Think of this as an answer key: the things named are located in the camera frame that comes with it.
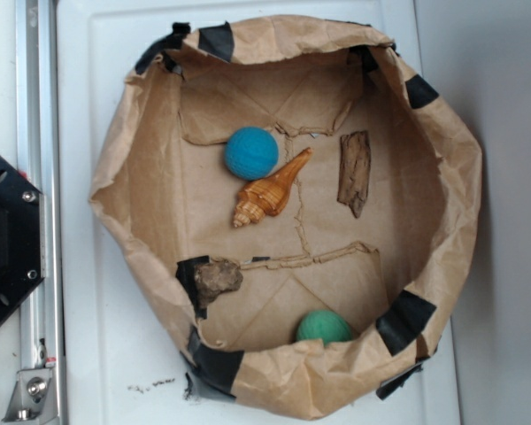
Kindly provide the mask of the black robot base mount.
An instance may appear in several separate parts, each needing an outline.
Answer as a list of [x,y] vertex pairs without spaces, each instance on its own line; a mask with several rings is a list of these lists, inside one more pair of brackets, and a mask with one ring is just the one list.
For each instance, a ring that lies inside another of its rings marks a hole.
[[41,191],[0,156],[0,327],[43,280]]

